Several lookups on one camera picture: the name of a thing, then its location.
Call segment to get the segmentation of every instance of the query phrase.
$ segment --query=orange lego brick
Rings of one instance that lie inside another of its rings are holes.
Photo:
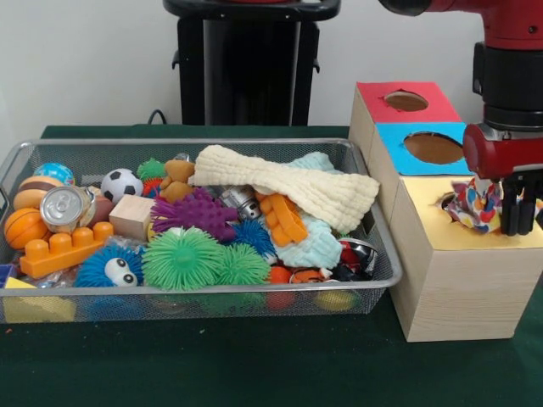
[[[20,259],[20,269],[32,278],[41,278],[58,270],[73,267],[85,261],[113,235],[113,225],[99,222],[93,229],[79,227],[70,236],[57,233],[49,244],[41,239],[31,240]]]
[[[260,210],[266,218],[271,238],[277,246],[283,247],[291,242],[300,243],[307,237],[304,222],[290,199],[278,193],[256,193],[255,196],[260,202]]]

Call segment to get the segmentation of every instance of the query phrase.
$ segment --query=green tablecloth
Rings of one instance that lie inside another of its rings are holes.
[[[50,127],[44,137],[345,137],[346,128]],[[542,406],[543,289],[511,340],[406,343],[370,315],[16,325],[3,405]]]

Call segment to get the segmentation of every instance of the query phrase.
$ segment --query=metal basket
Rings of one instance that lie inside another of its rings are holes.
[[[358,148],[342,139],[192,139],[192,140],[36,140],[16,146],[0,169],[4,202],[2,228],[13,211],[18,185],[41,164],[62,162],[75,174],[76,184],[99,183],[114,168],[136,169],[154,157],[166,161],[180,152],[195,159],[210,144],[241,154],[287,163],[307,153],[328,155],[337,170],[366,174]],[[367,314],[386,287],[399,281],[402,269],[386,222],[372,206],[352,237],[378,250],[378,263],[369,282],[213,286],[196,292],[164,292],[152,287],[1,289],[1,322],[123,321],[205,317]],[[0,239],[0,263],[17,253]]]

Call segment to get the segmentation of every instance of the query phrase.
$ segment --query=stuffed toy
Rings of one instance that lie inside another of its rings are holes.
[[[165,164],[166,178],[160,184],[160,196],[169,204],[193,193],[187,184],[188,177],[194,174],[194,163],[182,159],[171,159]]]

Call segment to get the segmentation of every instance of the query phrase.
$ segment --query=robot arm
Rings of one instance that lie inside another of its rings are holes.
[[[467,165],[483,179],[502,180],[501,229],[533,228],[543,198],[543,1],[379,0],[404,15],[466,11],[481,14],[484,42],[475,45],[473,91],[483,97],[484,123],[469,125]],[[517,195],[523,194],[518,203]]]

